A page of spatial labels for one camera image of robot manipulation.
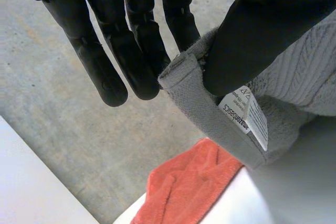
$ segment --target white surface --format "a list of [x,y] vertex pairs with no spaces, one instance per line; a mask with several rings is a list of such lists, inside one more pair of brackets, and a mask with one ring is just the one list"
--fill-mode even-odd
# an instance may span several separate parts
[[[113,224],[130,223],[145,202],[145,194]],[[273,224],[261,194],[242,168],[200,224]]]
[[0,118],[0,223],[98,224]]

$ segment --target gray towel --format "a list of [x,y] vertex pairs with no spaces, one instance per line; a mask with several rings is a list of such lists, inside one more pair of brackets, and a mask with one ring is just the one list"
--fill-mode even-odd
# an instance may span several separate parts
[[215,34],[216,29],[176,57],[159,83],[200,130],[249,168],[278,159],[315,115],[336,116],[336,11],[246,84],[267,118],[266,151],[217,107],[218,98],[203,86],[202,65]]

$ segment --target towel label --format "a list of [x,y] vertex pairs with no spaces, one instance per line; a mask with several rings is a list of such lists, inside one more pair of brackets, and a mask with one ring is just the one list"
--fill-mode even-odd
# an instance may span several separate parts
[[245,133],[252,131],[260,146],[267,150],[267,119],[247,86],[227,94],[218,107]]

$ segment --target white label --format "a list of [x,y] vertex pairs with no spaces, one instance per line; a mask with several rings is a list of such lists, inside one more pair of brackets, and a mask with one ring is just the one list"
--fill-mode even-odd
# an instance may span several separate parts
[[218,107],[245,134],[252,131],[263,150],[267,150],[267,119],[250,88],[242,86],[234,92],[227,94]]

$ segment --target black finger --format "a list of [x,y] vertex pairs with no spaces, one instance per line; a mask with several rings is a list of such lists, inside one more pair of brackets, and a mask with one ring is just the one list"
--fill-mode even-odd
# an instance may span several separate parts
[[164,15],[180,51],[185,51],[199,38],[194,15],[190,12],[192,0],[162,0]]
[[127,100],[127,89],[99,43],[85,0],[50,0],[45,6],[63,28],[101,98],[109,106]]
[[159,25],[154,21],[154,0],[126,0],[126,6],[136,41],[158,77],[170,59],[164,48]]
[[251,81],[336,8],[336,0],[236,0],[209,52],[204,86],[225,95]]
[[103,35],[134,93],[150,100],[159,92],[154,73],[129,31],[124,0],[88,0]]

